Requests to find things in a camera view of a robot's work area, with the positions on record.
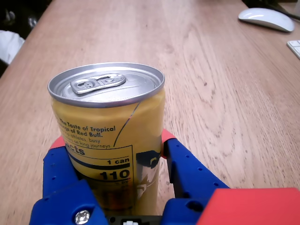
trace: wood grain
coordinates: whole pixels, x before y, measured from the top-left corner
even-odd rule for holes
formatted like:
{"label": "wood grain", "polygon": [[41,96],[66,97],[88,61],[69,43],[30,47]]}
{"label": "wood grain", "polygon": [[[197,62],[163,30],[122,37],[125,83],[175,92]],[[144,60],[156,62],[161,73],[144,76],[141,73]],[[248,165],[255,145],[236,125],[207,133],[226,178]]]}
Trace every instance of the wood grain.
{"label": "wood grain", "polygon": [[[47,83],[128,61],[166,75],[165,128],[232,188],[300,187],[300,37],[239,22],[240,0],[55,0],[0,79],[0,224],[28,224],[60,135]],[[161,162],[157,210],[173,197]]]}

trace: aluminum can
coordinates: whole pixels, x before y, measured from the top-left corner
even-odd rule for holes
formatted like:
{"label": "aluminum can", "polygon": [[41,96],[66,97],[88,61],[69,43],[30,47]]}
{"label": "aluminum can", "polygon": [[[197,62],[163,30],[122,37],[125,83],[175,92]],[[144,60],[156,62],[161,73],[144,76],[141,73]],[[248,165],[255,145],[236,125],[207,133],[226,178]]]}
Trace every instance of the aluminum can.
{"label": "aluminum can", "polygon": [[135,63],[73,68],[48,84],[70,160],[107,215],[155,215],[165,77]]}

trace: computer mouse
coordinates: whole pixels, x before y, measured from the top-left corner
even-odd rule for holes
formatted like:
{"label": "computer mouse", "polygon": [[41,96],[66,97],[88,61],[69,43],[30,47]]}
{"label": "computer mouse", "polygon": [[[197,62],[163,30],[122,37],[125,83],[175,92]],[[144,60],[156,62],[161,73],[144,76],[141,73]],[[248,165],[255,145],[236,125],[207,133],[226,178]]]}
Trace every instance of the computer mouse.
{"label": "computer mouse", "polygon": [[246,9],[239,14],[239,19],[286,32],[295,29],[294,22],[288,16],[267,8]]}

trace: white keyboard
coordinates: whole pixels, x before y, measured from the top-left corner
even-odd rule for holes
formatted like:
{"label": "white keyboard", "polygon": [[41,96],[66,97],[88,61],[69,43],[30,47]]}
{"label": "white keyboard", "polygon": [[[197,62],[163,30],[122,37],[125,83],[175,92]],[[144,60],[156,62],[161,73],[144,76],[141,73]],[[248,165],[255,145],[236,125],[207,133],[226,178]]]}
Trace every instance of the white keyboard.
{"label": "white keyboard", "polygon": [[300,40],[288,41],[287,46],[295,53],[295,55],[300,59]]}

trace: screw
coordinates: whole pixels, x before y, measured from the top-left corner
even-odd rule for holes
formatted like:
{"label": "screw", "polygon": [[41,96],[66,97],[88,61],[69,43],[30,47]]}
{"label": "screw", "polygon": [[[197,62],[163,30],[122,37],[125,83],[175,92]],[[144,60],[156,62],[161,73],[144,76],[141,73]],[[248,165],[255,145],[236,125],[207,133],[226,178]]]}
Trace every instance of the screw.
{"label": "screw", "polygon": [[85,224],[88,222],[90,218],[90,213],[87,210],[82,210],[80,212],[78,212],[75,216],[75,223],[77,225],[79,224]]}

